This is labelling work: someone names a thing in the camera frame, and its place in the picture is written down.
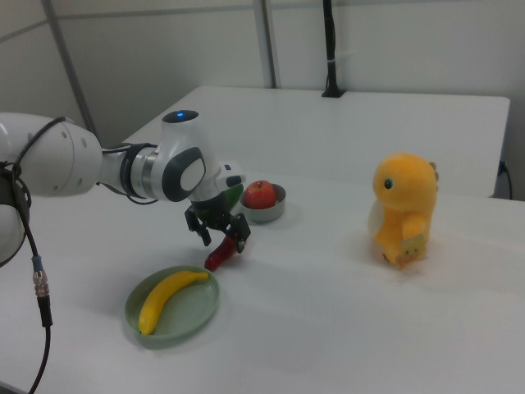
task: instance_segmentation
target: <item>red chili pepper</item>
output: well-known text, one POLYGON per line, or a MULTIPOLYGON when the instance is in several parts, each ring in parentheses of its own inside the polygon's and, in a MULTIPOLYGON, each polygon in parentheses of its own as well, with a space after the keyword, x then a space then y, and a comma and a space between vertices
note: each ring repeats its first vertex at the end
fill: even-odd
POLYGON ((210 271, 215 271, 222 262, 228 260, 236 251, 237 248, 233 238, 225 236, 222 243, 210 253, 204 263, 204 267, 210 271))

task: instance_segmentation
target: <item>red apple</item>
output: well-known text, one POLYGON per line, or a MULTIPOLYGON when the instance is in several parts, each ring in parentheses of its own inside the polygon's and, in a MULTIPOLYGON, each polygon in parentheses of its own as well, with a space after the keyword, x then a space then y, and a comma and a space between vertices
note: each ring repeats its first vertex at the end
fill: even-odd
POLYGON ((251 209, 271 208, 276 204, 276 201, 276 191, 268 181, 250 183, 244 192, 244 202, 251 209))

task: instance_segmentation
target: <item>yellow banana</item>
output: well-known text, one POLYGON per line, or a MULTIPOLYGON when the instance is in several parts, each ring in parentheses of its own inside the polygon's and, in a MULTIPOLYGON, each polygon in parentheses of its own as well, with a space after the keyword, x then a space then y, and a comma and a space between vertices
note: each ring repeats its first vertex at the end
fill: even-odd
POLYGON ((208 279, 208 273, 180 271, 160 281, 148 295, 139 316, 139 331, 149 335, 157 326, 164 304, 179 290, 195 281, 208 279))

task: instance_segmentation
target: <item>plush toy tag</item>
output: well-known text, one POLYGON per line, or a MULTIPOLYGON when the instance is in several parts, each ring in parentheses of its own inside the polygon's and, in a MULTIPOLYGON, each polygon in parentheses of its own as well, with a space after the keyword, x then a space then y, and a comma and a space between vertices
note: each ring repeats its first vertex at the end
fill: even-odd
POLYGON ((395 259, 399 269, 403 269, 408 263, 424 258, 427 252, 423 234, 401 241, 399 246, 401 247, 401 254, 395 259))

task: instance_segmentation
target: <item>wall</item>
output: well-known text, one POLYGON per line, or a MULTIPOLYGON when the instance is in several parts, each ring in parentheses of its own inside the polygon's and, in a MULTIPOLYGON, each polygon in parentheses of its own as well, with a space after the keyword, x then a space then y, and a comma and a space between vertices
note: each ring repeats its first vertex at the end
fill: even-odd
MULTIPOLYGON (((53 0, 102 144, 120 142, 196 86, 272 87, 264 3, 277 86, 324 89, 321 0, 53 0)), ((514 198, 525 200, 525 2, 334 4, 341 87, 511 99, 503 158, 514 198)), ((0 70, 0 111, 65 114, 84 125, 39 2, 0 2, 0 70)), ((508 195, 503 177, 496 195, 508 195)))
POLYGON ((84 126, 40 2, 0 2, 0 112, 65 115, 84 126))
POLYGON ((270 85, 260 9, 251 0, 53 6, 104 146, 197 86, 270 85))
MULTIPOLYGON (((367 92, 505 96, 504 143, 514 198, 525 199, 525 2, 334 2, 339 86, 367 92)), ((324 89, 321 2, 272 0, 272 46, 282 88, 324 89)), ((477 141, 472 142, 475 149, 477 141)), ((501 177, 496 195, 508 195, 501 177)))

